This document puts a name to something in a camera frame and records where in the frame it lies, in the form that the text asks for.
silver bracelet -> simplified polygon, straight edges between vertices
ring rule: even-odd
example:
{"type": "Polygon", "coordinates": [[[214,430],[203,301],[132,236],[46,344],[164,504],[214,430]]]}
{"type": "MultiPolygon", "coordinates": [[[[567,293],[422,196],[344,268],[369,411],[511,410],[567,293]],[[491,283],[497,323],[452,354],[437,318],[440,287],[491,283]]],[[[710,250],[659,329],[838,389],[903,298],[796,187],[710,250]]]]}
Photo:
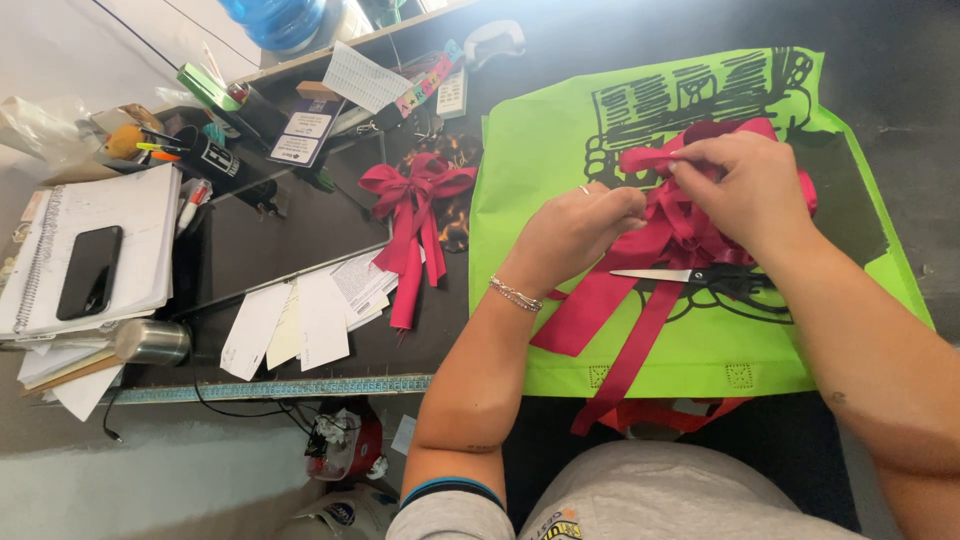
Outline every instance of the silver bracelet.
{"type": "Polygon", "coordinates": [[[490,276],[490,287],[503,296],[506,296],[514,304],[523,307],[524,309],[529,309],[531,311],[540,311],[543,309],[543,302],[524,296],[516,289],[512,289],[511,287],[503,284],[503,282],[498,280],[496,276],[490,276]]]}

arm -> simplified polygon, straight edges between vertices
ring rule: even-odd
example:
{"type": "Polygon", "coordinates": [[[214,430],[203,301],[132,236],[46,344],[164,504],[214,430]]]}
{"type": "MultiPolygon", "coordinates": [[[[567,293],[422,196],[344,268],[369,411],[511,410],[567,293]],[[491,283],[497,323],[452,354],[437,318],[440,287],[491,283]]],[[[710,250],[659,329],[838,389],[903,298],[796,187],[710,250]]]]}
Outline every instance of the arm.
{"type": "Polygon", "coordinates": [[[789,146],[724,135],[678,151],[681,188],[777,285],[829,407],[866,445],[908,538],[960,534],[960,355],[820,234],[789,146]]]}
{"type": "MultiPolygon", "coordinates": [[[[616,238],[638,229],[638,189],[590,184],[548,201],[527,223],[496,276],[542,299],[593,264],[616,238]]],[[[500,445],[514,425],[527,342],[536,313],[487,290],[430,382],[414,430],[402,494],[431,479],[462,477],[505,501],[500,445]]]]}

spiral notebook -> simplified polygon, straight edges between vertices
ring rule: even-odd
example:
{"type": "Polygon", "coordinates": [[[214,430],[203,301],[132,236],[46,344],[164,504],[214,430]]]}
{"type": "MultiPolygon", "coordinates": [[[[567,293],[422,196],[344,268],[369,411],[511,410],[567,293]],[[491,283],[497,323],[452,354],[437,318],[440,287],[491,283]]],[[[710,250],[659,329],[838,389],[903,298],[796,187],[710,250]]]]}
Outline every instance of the spiral notebook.
{"type": "Polygon", "coordinates": [[[180,171],[162,165],[125,177],[58,185],[43,193],[0,295],[0,339],[98,328],[151,314],[172,294],[180,171]],[[119,225],[124,237],[108,308],[57,319],[60,291],[77,234],[119,225]]]}

scissors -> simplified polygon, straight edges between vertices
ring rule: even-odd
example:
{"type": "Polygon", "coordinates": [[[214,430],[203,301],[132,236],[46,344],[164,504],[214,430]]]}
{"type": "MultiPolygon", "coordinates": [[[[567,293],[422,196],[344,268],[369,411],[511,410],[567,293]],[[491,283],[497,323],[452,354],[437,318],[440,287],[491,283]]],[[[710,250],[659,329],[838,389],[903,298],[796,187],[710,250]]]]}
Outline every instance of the scissors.
{"type": "Polygon", "coordinates": [[[714,264],[708,268],[690,270],[611,270],[615,276],[644,278],[668,282],[685,282],[699,285],[715,293],[723,294],[742,302],[747,306],[767,313],[789,313],[790,309],[781,306],[767,306],[750,297],[760,288],[776,288],[766,274],[751,272],[750,268],[736,264],[714,264]]]}

smartphone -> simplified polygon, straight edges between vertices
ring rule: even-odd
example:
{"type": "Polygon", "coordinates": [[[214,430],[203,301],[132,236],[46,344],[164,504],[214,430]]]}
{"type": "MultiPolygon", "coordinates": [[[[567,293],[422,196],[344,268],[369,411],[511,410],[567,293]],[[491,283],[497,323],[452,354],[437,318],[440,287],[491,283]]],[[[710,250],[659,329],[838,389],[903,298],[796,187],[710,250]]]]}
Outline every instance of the smartphone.
{"type": "Polygon", "coordinates": [[[79,319],[107,309],[122,241],[119,226],[77,234],[60,292],[58,319],[79,319]]]}

